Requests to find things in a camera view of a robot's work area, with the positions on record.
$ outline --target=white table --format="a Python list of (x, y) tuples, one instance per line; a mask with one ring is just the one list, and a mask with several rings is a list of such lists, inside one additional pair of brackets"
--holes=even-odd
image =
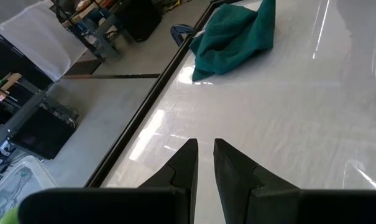
[(213, 162), (223, 138), (298, 187), (376, 189), (376, 0), (277, 1), (272, 51), (196, 83), (194, 60), (189, 51), (103, 187), (139, 186), (197, 138), (195, 223), (224, 223)]

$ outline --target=gray floor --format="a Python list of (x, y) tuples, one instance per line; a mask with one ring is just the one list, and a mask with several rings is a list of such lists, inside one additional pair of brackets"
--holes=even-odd
[[(170, 35), (174, 24), (195, 25), (209, 0), (193, 0), (168, 12), (141, 43), (120, 38), (122, 55), (102, 64), (95, 75), (161, 73), (178, 50)], [(50, 95), (80, 111), (79, 127), (58, 156), (45, 161), (61, 187), (82, 187), (136, 112), (154, 79), (62, 80)]]
[(102, 64), (94, 74), (161, 73), (178, 50), (170, 35), (171, 26), (175, 24), (194, 26), (208, 6), (209, 0), (193, 0), (166, 13), (162, 22), (145, 42), (135, 43), (128, 37), (120, 37), (117, 40), (117, 49), (121, 52), (121, 58)]
[(49, 91), (77, 108), (79, 126), (56, 158), (45, 161), (61, 187), (82, 187), (130, 121), (155, 79), (62, 80)]

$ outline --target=clear plastic container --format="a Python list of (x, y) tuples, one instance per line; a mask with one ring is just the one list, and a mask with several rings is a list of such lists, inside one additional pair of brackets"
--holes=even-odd
[(0, 180), (0, 219), (27, 196), (54, 187), (57, 184), (43, 164), (33, 156), (26, 156)]

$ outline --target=green object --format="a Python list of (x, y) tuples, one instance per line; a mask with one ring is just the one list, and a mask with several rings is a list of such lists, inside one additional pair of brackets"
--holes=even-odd
[(10, 209), (1, 219), (0, 224), (19, 224), (18, 207)]
[(263, 0), (258, 11), (223, 4), (208, 22), (204, 34), (193, 39), (196, 55), (192, 80), (235, 69), (261, 50), (273, 47), (275, 0)]

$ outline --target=white tabletop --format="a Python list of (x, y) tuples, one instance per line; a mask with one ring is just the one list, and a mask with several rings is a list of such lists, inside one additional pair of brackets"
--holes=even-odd
[(223, 138), (298, 187), (376, 189), (376, 0), (281, 0), (276, 17), (274, 48), (227, 75), (192, 83), (188, 52), (103, 187), (139, 186), (197, 138), (195, 223), (224, 223)]

